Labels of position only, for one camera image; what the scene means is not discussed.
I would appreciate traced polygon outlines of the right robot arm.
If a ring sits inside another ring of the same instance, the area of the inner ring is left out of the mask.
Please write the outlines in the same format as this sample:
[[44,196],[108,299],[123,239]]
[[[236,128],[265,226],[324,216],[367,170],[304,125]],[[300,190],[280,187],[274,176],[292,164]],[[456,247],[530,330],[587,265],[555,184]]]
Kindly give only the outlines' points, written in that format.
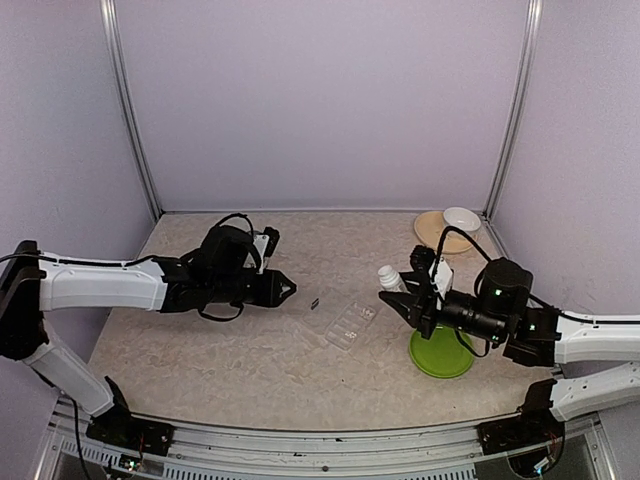
[[441,327],[468,352],[471,338],[502,350],[524,367],[612,361],[614,367],[583,377],[549,379],[529,386],[511,426],[523,444],[546,432],[551,418],[564,422],[639,399],[639,319],[567,312],[535,298],[532,274],[506,258],[489,261],[471,294],[452,289],[453,272],[434,259],[399,275],[401,291],[380,299],[422,338]]

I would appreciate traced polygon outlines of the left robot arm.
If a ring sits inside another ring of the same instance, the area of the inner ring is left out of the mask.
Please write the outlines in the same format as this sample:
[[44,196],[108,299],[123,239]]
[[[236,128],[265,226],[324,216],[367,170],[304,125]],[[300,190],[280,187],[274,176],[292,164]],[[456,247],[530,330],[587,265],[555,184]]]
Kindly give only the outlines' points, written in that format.
[[279,241],[273,228],[243,231],[213,226],[199,247],[180,256],[95,261],[47,254],[21,242],[3,258],[1,355],[21,361],[69,396],[121,445],[140,434],[137,418],[117,384],[99,378],[45,325],[45,313],[74,308],[133,308],[165,314],[211,316],[211,304],[237,311],[248,305],[277,308],[297,291],[268,268]]

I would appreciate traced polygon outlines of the clear plastic pill organizer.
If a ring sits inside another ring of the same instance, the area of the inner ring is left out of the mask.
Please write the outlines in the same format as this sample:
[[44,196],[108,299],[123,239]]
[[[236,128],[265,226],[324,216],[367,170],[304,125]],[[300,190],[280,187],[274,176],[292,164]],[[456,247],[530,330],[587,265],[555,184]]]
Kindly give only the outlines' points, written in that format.
[[[359,301],[351,301],[341,308],[327,302],[321,304],[314,301],[303,320],[314,333],[321,335],[328,343],[348,351],[373,322],[377,313],[375,308]],[[347,331],[356,332],[357,337],[345,337],[344,333]]]

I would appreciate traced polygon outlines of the small white pill bottle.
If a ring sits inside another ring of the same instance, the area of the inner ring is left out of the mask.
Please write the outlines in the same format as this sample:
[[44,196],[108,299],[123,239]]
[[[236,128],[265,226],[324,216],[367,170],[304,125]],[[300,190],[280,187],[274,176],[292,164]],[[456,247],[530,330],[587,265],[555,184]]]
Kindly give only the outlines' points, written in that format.
[[406,288],[400,273],[391,265],[384,265],[378,270],[379,282],[384,291],[405,292]]

